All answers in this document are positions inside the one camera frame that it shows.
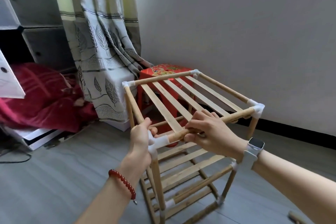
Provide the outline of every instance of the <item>leaf pattern curtain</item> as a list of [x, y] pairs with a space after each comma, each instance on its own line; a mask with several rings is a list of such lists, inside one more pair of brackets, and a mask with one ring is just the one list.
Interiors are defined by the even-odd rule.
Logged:
[[57, 2], [85, 99], [101, 120], [127, 121], [121, 83], [152, 66], [140, 57], [135, 0]]

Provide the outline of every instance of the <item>floor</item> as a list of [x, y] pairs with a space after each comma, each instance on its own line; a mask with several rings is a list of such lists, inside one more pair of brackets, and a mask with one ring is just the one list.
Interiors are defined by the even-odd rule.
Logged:
[[[246, 131], [246, 127], [237, 124], [230, 127], [242, 137]], [[266, 150], [336, 181], [335, 150], [263, 131], [256, 131], [255, 136], [265, 141]], [[28, 162], [0, 165], [0, 223], [73, 223], [103, 186], [107, 171], [117, 167], [127, 153], [128, 138], [129, 132], [97, 122], [54, 148], [39, 148]], [[7, 154], [1, 160], [20, 158], [24, 157]], [[211, 175], [228, 161], [220, 160], [204, 171]], [[219, 191], [227, 178], [225, 175], [214, 182]], [[183, 223], [213, 200], [208, 195], [167, 223]], [[140, 187], [137, 201], [137, 206], [128, 205], [120, 223], [150, 223]], [[301, 213], [275, 188], [249, 171], [237, 174], [225, 204], [199, 223], [289, 224], [289, 210]]]

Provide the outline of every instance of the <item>red cloth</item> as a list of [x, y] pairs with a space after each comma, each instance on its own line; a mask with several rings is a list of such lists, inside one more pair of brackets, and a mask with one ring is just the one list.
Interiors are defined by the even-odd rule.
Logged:
[[78, 132], [97, 118], [92, 103], [74, 106], [83, 97], [75, 78], [36, 63], [11, 66], [26, 93], [24, 99], [0, 98], [0, 122], [10, 128], [49, 128]]

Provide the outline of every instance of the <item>forearm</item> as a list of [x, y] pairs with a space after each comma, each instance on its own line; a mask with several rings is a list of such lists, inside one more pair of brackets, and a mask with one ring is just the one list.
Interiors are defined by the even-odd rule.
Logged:
[[291, 200], [316, 224], [335, 223], [335, 182], [267, 151], [258, 155], [252, 170]]
[[[141, 174], [129, 167], [127, 160], [123, 160], [117, 171], [136, 189]], [[130, 199], [131, 193], [120, 179], [110, 177], [76, 223], [117, 224]]]

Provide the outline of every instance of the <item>person's left hand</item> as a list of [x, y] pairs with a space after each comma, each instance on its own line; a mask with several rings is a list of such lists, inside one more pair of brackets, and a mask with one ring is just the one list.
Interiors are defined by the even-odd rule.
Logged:
[[124, 173], [130, 173], [130, 176], [137, 177], [137, 179], [152, 162], [151, 155], [148, 152], [148, 130], [151, 131], [153, 136], [157, 134], [158, 130], [157, 128], [149, 128], [151, 124], [151, 120], [146, 118], [144, 122], [132, 128], [129, 151], [120, 166], [124, 169]]

